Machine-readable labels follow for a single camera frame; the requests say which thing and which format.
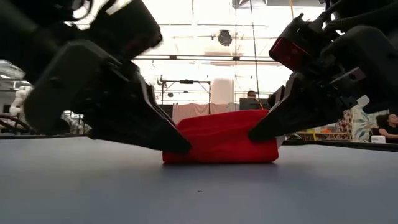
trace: person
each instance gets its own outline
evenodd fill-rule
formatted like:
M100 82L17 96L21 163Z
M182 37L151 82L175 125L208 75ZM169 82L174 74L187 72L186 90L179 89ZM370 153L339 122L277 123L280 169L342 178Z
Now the person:
M253 90L248 91L248 98L255 98L256 97L256 92Z
M398 144L398 117L394 113L380 115L376 118L379 133L386 137L386 143Z

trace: desk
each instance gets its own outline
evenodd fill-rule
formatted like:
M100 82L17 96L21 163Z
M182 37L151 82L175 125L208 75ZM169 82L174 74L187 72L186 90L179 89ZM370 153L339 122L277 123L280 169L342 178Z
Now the desk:
M318 141L318 138L326 141L350 141L350 133L313 133L307 131L300 131L295 134L302 136L311 136L315 141Z
M0 141L2 224L398 222L398 153L282 146L275 164L163 166L87 138Z

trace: ceiling light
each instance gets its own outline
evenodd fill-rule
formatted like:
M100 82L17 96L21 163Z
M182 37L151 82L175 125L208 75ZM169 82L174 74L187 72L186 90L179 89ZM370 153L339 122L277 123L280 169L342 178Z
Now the ceiling light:
M233 57L211 57L211 56L202 56L202 57L198 57L198 56L177 56L177 59L180 60L233 60Z
M258 62L273 62L274 60L270 57L240 57L242 61L258 61Z
M218 42L222 46L230 46L232 43L231 34L229 34L229 30L220 30L220 34L218 34Z
M148 60L158 60L158 59L170 59L168 55L139 55L134 58L137 59L148 59Z

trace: red towel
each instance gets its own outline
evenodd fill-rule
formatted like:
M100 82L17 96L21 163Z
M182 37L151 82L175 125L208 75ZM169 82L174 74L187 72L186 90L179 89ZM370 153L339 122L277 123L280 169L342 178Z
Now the red towel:
M267 110L242 110L184 119L177 129L191 143L188 154L163 152L166 163L258 163L273 162L276 139L254 143L248 139Z

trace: cable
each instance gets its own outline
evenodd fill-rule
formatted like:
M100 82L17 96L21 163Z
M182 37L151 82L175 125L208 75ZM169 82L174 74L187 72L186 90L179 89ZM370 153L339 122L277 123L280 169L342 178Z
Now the cable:
M9 119L9 120L15 122L16 125L12 126L12 125L0 120L0 125L8 128L10 130L18 131L18 132L31 131L31 128L30 128L30 126L28 124L26 124L25 122L15 118L15 117L12 117L12 116L9 116L9 115L0 114L0 119ZM24 129L18 128L17 125L21 125Z
M292 19L294 19L294 13L293 13L293 0L289 0L289 5L290 5L290 11L292 11Z
M330 8L330 0L325 1L325 11L327 11ZM325 20L326 23L331 21L331 15L328 16Z
M252 29L253 29L253 42L254 42L254 63L256 64L256 82L257 82L257 95L259 97L259 102L260 102L260 87L259 87L259 72L257 69L257 50L256 50L256 34L254 31L254 15L253 15L253 5L252 5L252 0L250 0L250 11L251 11L251 15L252 15L252 20L251 20L251 24L252 24Z
M325 30L350 29L358 24L372 24L376 26L397 17L398 2L390 3L379 9L353 17L337 19L329 22Z
M341 6L347 3L349 0L340 0L336 2L336 4L330 6L325 12L322 12L313 22L310 23L309 28L314 30L315 32L322 33L323 32L323 23L330 18L330 16Z
M236 24L236 18L238 17L238 0L235 0L235 57L238 56L238 43L237 43L237 34L238 34L238 25ZM235 89L233 90L233 95L234 95L234 105L235 105L235 111L236 109L236 87L238 86L238 60L235 58Z
M261 100L260 100L260 98L258 98L258 99L256 99L258 102L259 102L259 104L260 104L260 107L261 107L261 109L263 110L264 109L264 107L262 106L262 103L261 103Z

